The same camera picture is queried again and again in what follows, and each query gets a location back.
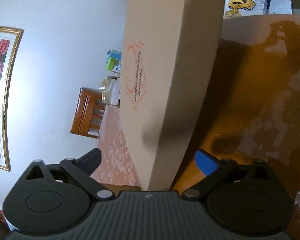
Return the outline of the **brown cardboard box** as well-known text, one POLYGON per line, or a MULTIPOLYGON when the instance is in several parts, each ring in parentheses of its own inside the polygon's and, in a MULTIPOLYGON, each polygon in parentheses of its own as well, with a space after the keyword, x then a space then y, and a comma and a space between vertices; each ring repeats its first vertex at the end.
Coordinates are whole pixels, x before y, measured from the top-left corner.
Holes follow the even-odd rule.
POLYGON ((127 0, 120 120, 143 191, 168 190, 201 113, 225 0, 127 0))

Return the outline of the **far wooden chair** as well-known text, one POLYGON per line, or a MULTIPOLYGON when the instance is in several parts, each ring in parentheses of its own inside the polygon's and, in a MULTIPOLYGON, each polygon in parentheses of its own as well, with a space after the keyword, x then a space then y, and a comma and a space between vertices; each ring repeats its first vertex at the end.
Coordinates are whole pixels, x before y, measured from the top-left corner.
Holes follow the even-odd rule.
POLYGON ((70 133, 98 139, 105 110, 100 92, 81 88, 70 133))

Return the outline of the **framed floral picture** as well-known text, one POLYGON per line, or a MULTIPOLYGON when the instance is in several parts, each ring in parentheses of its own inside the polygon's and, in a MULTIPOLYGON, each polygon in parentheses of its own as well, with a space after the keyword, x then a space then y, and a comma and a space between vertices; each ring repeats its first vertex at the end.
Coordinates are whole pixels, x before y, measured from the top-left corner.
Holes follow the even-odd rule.
POLYGON ((12 70, 24 30, 0 26, 0 169, 10 172, 7 107, 12 70))

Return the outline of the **yellow toy car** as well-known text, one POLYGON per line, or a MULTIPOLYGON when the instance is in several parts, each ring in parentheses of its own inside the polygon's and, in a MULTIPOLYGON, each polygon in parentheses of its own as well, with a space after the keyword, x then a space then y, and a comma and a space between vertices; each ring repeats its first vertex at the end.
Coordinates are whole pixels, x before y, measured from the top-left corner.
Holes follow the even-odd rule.
POLYGON ((253 0, 229 0, 228 7, 230 9, 252 10, 255 7, 253 0))

